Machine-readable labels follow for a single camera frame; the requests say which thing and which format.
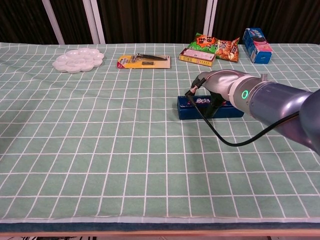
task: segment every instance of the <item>blue and pink carton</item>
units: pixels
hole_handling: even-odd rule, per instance
[[[254,64],[269,63],[273,50],[260,28],[246,28],[242,40]]]

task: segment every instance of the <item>yellow box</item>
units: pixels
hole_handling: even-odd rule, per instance
[[[216,59],[213,53],[185,48],[179,55],[181,61],[211,67]]]

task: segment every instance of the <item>black cable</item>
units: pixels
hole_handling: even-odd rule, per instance
[[[211,128],[211,130],[215,133],[215,135],[226,145],[231,146],[231,147],[241,147],[244,145],[248,145],[250,143],[252,143],[253,141],[261,138],[263,135],[265,135],[266,133],[270,132],[272,129],[274,129],[275,127],[277,127],[278,125],[293,119],[295,117],[297,117],[299,115],[299,111],[296,111],[278,121],[276,121],[275,123],[271,124],[270,126],[268,126],[267,128],[265,128],[264,130],[262,130],[261,132],[259,132],[257,135],[253,136],[252,138],[243,141],[243,142],[239,142],[239,143],[232,143],[232,142],[228,142],[226,141],[214,128],[214,126],[211,125],[211,123],[208,121],[208,119],[200,112],[197,104],[195,103],[194,99],[192,96],[187,96],[188,100],[191,102],[191,104],[196,108],[196,110],[198,111],[198,113],[201,115],[201,117],[203,118],[203,120],[206,122],[206,124],[208,124],[208,126]]]

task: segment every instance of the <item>green indicator light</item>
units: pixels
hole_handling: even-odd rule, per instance
[[[248,90],[244,90],[243,92],[242,92],[242,98],[243,99],[246,99],[247,97],[248,97],[248,95],[249,95],[249,91]]]

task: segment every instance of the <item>background wall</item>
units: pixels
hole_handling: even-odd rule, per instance
[[[320,44],[319,19],[319,0],[1,0],[0,42],[187,44],[258,27],[270,43]]]

